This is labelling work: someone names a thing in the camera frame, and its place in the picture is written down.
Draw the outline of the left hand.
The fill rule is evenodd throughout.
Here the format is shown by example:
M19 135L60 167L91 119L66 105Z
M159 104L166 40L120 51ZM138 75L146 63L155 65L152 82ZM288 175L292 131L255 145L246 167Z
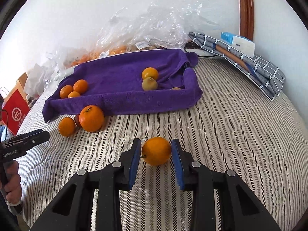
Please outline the left hand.
M21 178L18 174L19 164L13 161L6 169L6 174L9 176L8 183L1 184L1 189L4 188L7 192L6 200L11 204L17 204L22 197Z

